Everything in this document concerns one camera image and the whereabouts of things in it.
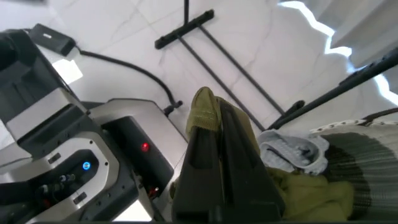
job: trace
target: power cord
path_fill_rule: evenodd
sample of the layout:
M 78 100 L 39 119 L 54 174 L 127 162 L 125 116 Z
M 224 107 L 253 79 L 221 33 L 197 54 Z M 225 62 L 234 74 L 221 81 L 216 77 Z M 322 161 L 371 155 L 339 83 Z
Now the power cord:
M 118 64 L 118 65 L 122 65 L 122 66 L 125 66 L 127 68 L 132 68 L 132 69 L 136 70 L 137 72 L 141 72 L 142 74 L 144 74 L 144 75 L 148 76 L 149 78 L 153 79 L 153 81 L 157 82 L 164 89 L 164 91 L 166 92 L 167 97 L 169 98 L 169 101 L 170 101 L 170 106 L 166 107 L 163 110 L 163 112 L 164 112 L 164 114 L 166 116 L 169 116 L 169 114 L 171 112 L 173 112 L 175 108 L 179 108 L 183 104 L 181 100 L 176 102 L 174 100 L 172 92 L 167 87 L 167 85 L 164 82 L 162 82 L 162 80 L 160 80 L 155 75 L 153 75 L 151 72 L 148 72 L 147 70 L 145 70 L 145 69 L 143 69 L 141 67 L 138 67 L 137 65 L 133 65 L 132 63 L 129 63 L 129 62 L 124 62 L 122 60 L 111 58 L 111 57 L 108 57 L 108 56 L 105 56 L 105 55 L 101 55 L 101 54 L 89 52 L 89 51 L 86 51 L 86 50 L 82 50 L 77 45 L 75 47 L 78 49 L 80 55 L 84 55 L 84 56 L 87 56 L 87 57 L 93 57 L 93 58 L 97 58 L 97 59 L 100 59 L 100 60 L 104 60 L 106 62 L 111 62 L 111 63 L 115 63 L 115 64 Z

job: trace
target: black pole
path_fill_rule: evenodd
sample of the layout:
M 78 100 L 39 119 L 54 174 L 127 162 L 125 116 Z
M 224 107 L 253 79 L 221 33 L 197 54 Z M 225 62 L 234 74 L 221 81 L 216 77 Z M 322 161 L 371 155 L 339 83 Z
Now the black pole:
M 398 48 L 391 50 L 386 56 L 384 56 L 380 61 L 374 62 L 362 70 L 358 71 L 352 78 L 346 79 L 344 82 L 329 92 L 325 93 L 321 97 L 307 104 L 303 108 L 288 114 L 282 119 L 278 119 L 274 124 L 272 124 L 268 129 L 279 129 L 284 124 L 292 121 L 295 118 L 317 108 L 318 106 L 340 96 L 341 94 L 347 92 L 348 90 L 368 81 L 369 79 L 385 72 L 386 70 L 398 65 Z
M 200 24 L 198 28 L 218 47 L 218 49 L 235 65 L 235 67 L 258 89 L 258 91 L 268 100 L 268 102 L 281 114 L 285 115 L 285 111 L 275 102 L 272 97 L 256 82 L 250 74 L 233 58 L 223 46 Z
M 182 37 L 179 35 L 177 38 L 181 41 L 182 45 L 198 60 L 198 62 L 206 69 L 206 71 L 220 84 L 220 86 L 227 92 L 227 94 L 236 102 L 236 104 L 249 116 L 253 123 L 260 129 L 260 131 L 265 131 L 266 129 L 261 125 L 261 123 L 254 117 L 254 115 L 245 107 L 245 105 L 232 93 L 232 91 L 223 83 L 223 81 L 218 78 L 216 73 L 204 62 L 200 56 L 186 43 Z
M 184 25 L 188 23 L 189 20 L 189 0 L 184 0 Z

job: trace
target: power adapter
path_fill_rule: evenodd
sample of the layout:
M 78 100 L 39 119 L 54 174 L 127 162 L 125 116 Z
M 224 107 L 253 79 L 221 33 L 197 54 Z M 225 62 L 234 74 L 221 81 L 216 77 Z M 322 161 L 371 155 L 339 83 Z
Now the power adapter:
M 76 42 L 73 38 L 43 26 L 42 24 L 36 24 L 36 26 L 29 31 L 29 37 L 35 44 L 63 56 L 67 56 L 76 46 Z

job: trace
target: white curtain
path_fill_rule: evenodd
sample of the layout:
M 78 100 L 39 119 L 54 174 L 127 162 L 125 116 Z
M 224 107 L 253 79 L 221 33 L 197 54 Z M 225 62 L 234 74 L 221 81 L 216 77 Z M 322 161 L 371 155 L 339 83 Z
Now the white curtain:
M 331 48 L 350 47 L 354 67 L 398 46 L 398 0 L 301 0 L 315 19 L 335 33 Z

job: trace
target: red light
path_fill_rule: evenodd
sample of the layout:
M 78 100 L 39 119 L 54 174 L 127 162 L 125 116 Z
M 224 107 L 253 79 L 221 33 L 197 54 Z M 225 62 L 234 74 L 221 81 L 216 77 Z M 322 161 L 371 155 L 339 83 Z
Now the red light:
M 149 150 L 149 144 L 148 143 L 142 143 L 142 145 L 141 145 L 141 150 L 143 151 L 143 152 L 147 152 L 148 150 Z

